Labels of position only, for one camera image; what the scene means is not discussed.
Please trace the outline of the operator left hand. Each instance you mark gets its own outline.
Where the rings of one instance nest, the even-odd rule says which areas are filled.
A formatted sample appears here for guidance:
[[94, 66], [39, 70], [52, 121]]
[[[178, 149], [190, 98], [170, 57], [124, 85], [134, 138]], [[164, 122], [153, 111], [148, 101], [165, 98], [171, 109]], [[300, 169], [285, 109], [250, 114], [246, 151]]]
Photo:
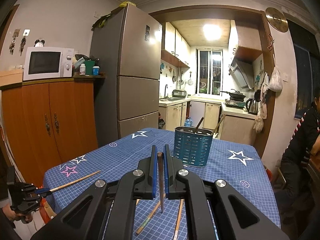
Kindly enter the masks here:
[[1, 210], [3, 211], [5, 217], [9, 220], [9, 222], [24, 220], [27, 224], [33, 220], [32, 214], [22, 214], [18, 213], [17, 211], [13, 211], [9, 204], [2, 207]]

